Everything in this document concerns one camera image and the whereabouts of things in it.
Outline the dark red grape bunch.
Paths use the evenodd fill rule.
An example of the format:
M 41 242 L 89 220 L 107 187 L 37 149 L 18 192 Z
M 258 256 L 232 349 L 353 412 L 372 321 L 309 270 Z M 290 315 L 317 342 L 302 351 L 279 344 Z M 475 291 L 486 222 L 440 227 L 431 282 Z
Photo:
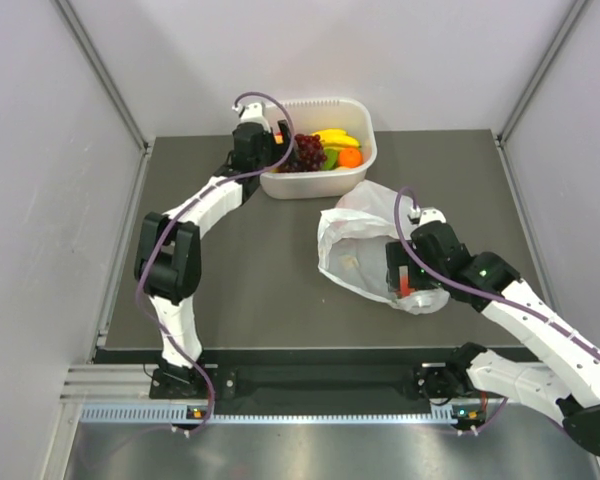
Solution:
M 321 149 L 294 149 L 290 157 L 277 169 L 278 173 L 305 173 L 321 171 L 327 155 Z

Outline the white plastic fruit bag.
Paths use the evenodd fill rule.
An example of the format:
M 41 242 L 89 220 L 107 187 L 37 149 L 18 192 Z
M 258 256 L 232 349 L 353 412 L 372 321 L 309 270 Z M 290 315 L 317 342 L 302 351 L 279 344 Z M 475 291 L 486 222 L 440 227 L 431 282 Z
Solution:
M 412 315 L 441 310 L 443 289 L 402 293 L 388 282 L 386 245 L 399 240 L 394 222 L 397 192 L 364 180 L 336 206 L 321 212 L 317 230 L 318 270 L 335 284 L 368 300 Z

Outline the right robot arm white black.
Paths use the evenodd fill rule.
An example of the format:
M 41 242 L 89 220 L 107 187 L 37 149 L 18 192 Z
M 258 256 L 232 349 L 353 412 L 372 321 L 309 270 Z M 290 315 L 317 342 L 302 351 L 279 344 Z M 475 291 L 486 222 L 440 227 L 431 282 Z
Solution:
M 493 252 L 472 254 L 453 228 L 422 221 L 406 241 L 385 247 L 387 282 L 399 293 L 441 289 L 513 335 L 541 363 L 525 366 L 468 342 L 445 363 L 446 396 L 474 391 L 513 400 L 560 425 L 600 457 L 600 349 L 534 292 Z

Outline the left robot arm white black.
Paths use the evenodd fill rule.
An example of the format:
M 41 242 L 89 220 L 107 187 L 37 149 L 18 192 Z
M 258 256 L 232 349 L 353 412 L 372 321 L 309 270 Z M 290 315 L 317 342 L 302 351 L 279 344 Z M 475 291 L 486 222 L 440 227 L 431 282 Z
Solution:
M 193 313 L 193 296 L 202 274 L 201 241 L 231 211 L 260 187 L 260 176 L 293 152 L 294 130 L 281 120 L 279 133 L 260 123 L 239 124 L 225 162 L 197 193 L 165 213 L 151 212 L 141 224 L 134 276 L 136 293 L 148 297 L 163 350 L 159 369 L 185 396 L 206 387 L 207 374 L 196 366 L 202 353 Z

